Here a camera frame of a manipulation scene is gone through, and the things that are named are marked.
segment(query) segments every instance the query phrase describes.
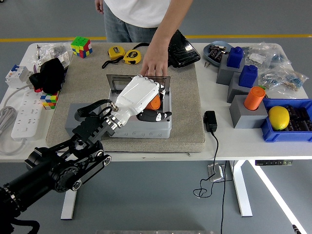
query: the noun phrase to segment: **person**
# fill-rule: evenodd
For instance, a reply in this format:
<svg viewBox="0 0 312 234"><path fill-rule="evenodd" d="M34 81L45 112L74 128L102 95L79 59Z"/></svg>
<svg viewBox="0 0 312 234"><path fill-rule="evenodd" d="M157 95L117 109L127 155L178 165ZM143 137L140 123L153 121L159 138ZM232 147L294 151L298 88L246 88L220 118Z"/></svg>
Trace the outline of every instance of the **person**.
<svg viewBox="0 0 312 234"><path fill-rule="evenodd" d="M95 0L107 42L150 42L143 76L168 75L168 46L193 0Z"/></svg>

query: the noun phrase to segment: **floor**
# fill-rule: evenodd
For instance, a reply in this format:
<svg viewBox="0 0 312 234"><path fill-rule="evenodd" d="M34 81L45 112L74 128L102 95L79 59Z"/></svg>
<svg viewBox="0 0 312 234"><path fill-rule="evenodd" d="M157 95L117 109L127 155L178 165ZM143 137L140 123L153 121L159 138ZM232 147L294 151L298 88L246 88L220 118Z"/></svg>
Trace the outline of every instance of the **floor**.
<svg viewBox="0 0 312 234"><path fill-rule="evenodd" d="M311 1L238 0L193 2L181 32L190 42L262 41L278 43L294 70L312 78ZM4 0L0 3L0 98L5 76L19 64L34 42L60 42L75 36L104 37L103 19L93 1ZM312 80L304 84L312 98ZM95 233L96 230L207 230L220 233L223 184L215 184L210 198L192 191L207 178L211 162L116 162L83 186L74 219L60 220L64 194L50 192L28 208L20 219L39 221L39 233ZM261 167L307 233L312 232L312 162ZM223 233L287 234L292 224L252 166L244 178L253 211L241 217L232 181L226 183ZM0 164L0 186L26 172L23 163ZM27 228L16 228L23 234Z"/></svg>

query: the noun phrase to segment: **yellow tape measure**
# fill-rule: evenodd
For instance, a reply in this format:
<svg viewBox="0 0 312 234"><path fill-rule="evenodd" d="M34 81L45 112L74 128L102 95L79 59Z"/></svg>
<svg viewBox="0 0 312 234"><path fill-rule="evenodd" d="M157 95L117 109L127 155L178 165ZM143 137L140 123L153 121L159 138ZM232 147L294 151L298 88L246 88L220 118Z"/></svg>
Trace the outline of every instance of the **yellow tape measure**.
<svg viewBox="0 0 312 234"><path fill-rule="evenodd" d="M121 56L125 56L126 52L121 46L113 46L108 50L108 56L111 60L115 60Z"/></svg>
<svg viewBox="0 0 312 234"><path fill-rule="evenodd" d="M127 64L137 64L141 61L141 53L139 50L129 50L123 57Z"/></svg>

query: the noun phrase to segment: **person's hand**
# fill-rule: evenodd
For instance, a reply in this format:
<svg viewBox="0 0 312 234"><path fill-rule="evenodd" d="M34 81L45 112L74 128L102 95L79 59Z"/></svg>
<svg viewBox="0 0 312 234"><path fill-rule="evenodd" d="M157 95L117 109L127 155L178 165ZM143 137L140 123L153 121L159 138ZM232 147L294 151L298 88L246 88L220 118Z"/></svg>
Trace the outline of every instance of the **person's hand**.
<svg viewBox="0 0 312 234"><path fill-rule="evenodd" d="M168 75L168 43L152 40L144 56L140 74L164 77Z"/></svg>
<svg viewBox="0 0 312 234"><path fill-rule="evenodd" d="M104 14L103 12L103 0L94 0L94 3L96 5L96 10L100 14Z"/></svg>

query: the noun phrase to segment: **tape measure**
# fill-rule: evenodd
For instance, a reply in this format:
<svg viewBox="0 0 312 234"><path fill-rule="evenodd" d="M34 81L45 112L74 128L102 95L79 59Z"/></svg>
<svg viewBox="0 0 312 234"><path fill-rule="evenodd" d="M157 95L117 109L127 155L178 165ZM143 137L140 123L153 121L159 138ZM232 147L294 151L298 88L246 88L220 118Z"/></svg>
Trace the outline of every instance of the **tape measure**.
<svg viewBox="0 0 312 234"><path fill-rule="evenodd" d="M125 56L126 52L121 46L113 46L108 50L108 56L111 60L115 60L121 56Z"/></svg>
<svg viewBox="0 0 312 234"><path fill-rule="evenodd" d="M127 64L137 64L141 61L141 53L139 50L129 50L123 57Z"/></svg>
<svg viewBox="0 0 312 234"><path fill-rule="evenodd" d="M111 60L106 61L102 68L105 68L110 63L118 63L124 60L126 64L137 64L141 61L141 53L139 50L129 50L127 53L121 46L113 46L108 50L108 56Z"/></svg>

